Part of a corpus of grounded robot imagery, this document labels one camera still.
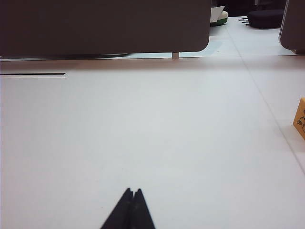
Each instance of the paper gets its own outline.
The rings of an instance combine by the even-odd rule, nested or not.
[[[210,22],[217,22],[218,18],[221,15],[221,12],[224,10],[225,6],[218,6],[211,8],[211,20]]]

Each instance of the table surface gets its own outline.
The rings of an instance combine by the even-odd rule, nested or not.
[[[158,229],[303,229],[305,57],[278,33],[229,18],[179,60],[2,62],[65,75],[1,78],[1,228],[98,229],[131,187]]]

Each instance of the green object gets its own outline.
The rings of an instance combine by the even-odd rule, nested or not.
[[[219,19],[217,20],[217,22],[212,22],[211,26],[219,26],[219,25],[223,25],[228,21],[228,18],[224,18],[224,19]]]
[[[228,12],[222,11],[217,22],[212,22],[211,26],[223,25],[228,21]]]

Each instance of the yellow box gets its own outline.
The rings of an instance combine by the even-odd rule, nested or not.
[[[305,140],[305,98],[301,98],[295,114],[294,126]]]

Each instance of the black stool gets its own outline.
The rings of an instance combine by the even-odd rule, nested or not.
[[[248,13],[250,26],[259,29],[279,28],[282,25],[284,10],[258,10]]]

